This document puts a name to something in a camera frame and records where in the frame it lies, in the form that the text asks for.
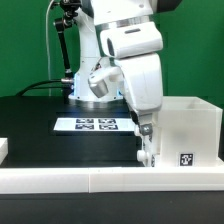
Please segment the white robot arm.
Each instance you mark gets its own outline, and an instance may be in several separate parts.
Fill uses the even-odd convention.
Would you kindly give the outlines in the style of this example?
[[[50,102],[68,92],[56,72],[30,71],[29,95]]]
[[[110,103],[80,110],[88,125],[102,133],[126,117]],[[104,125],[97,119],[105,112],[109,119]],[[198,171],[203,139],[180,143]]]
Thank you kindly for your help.
[[[91,105],[124,99],[141,135],[151,134],[163,98],[163,39],[151,16],[181,1],[81,0],[81,63],[70,99]]]

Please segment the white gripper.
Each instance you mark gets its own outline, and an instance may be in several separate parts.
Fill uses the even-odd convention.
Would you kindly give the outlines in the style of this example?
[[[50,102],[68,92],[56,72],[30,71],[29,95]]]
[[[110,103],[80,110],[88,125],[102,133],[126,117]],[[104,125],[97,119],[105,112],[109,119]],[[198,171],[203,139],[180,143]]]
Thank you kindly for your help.
[[[131,109],[137,114],[135,133],[147,136],[153,133],[152,115],[162,105],[163,87],[159,56],[148,54],[115,60],[121,69],[124,84],[120,88]]]

